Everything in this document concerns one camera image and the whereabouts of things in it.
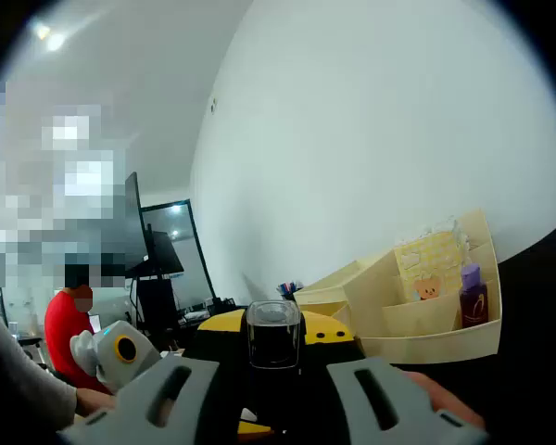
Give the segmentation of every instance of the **bottle cap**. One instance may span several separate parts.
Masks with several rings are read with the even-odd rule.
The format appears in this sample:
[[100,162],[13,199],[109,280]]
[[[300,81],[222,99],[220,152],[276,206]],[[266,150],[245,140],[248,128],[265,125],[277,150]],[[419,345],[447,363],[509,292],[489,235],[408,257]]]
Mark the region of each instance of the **bottle cap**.
[[480,284],[480,266],[476,263],[468,264],[461,269],[461,282],[464,289]]

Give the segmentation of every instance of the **dark liquid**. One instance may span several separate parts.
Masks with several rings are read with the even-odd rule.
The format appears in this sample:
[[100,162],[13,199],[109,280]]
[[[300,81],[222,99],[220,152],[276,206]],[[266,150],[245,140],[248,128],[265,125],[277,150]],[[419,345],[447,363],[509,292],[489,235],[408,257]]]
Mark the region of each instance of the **dark liquid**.
[[461,327],[478,326],[488,321],[488,289],[486,285],[462,289],[460,293]]
[[259,368],[286,368],[298,361],[298,325],[248,326],[249,358]]

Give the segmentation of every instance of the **electronic device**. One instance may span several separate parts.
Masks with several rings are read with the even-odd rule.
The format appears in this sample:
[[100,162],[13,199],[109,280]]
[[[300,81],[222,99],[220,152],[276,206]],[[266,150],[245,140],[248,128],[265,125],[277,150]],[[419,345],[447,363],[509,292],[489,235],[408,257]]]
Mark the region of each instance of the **electronic device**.
[[183,272],[169,236],[164,232],[153,231],[150,224],[145,226],[136,172],[126,179],[125,193],[126,278],[161,277],[163,274]]
[[101,317],[98,313],[95,315],[89,315],[89,323],[91,324],[95,334],[101,330]]
[[177,327],[177,308],[170,279],[138,280],[136,292],[148,332]]
[[126,278],[134,278],[136,276],[134,269],[148,260],[149,254],[136,172],[133,172],[126,179],[125,193],[125,276]]
[[73,336],[70,352],[86,374],[96,377],[113,394],[160,360],[148,338],[124,321],[94,335],[82,331]]
[[234,311],[236,308],[233,299],[212,298],[211,300],[210,304],[207,302],[208,312],[211,316]]
[[150,233],[146,231],[145,236],[147,243],[152,246],[151,249],[154,255],[133,268],[134,277],[157,276],[158,271],[164,275],[183,272],[183,266],[167,233],[155,231]]
[[[399,369],[365,358],[344,324],[297,311],[290,301],[264,301],[210,318],[183,356],[153,356],[154,364],[117,394],[115,410],[75,422],[63,439],[71,445],[488,443],[484,430],[447,410],[435,412],[428,393]],[[109,344],[98,345],[98,359],[125,371],[118,356],[132,348],[122,354]],[[244,408],[268,427],[265,436],[242,428]]]

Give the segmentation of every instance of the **black monitor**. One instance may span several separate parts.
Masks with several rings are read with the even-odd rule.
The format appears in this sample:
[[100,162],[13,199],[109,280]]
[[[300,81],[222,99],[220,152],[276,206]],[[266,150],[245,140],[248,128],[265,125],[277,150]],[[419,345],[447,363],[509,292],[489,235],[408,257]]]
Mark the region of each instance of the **black monitor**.
[[136,291],[150,333],[177,326],[177,307],[170,279],[139,280]]
[[136,172],[126,179],[125,228],[126,278],[183,272],[169,236],[145,227]]
[[[152,245],[152,258],[144,261],[135,268],[133,268],[133,277],[145,277],[158,275],[158,270],[163,275],[170,273],[183,272],[183,266],[177,257],[177,252],[171,243],[169,235],[165,232],[150,232],[146,231],[147,244]],[[158,263],[158,268],[155,265],[154,258]]]
[[148,259],[145,222],[140,208],[138,175],[136,172],[133,172],[126,179],[125,231],[125,275],[126,278],[132,278],[136,276],[134,269]]

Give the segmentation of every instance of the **hand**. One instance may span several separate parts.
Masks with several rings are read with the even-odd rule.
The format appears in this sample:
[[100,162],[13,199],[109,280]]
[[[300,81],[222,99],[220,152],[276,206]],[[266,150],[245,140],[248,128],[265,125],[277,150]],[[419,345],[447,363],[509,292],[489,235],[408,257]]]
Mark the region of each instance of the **hand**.
[[447,410],[473,426],[486,429],[486,424],[481,415],[474,412],[453,393],[441,387],[435,380],[420,373],[409,371],[403,371],[403,373],[428,393],[435,412],[438,410]]
[[85,417],[100,408],[113,410],[115,397],[88,388],[76,389],[76,414]]

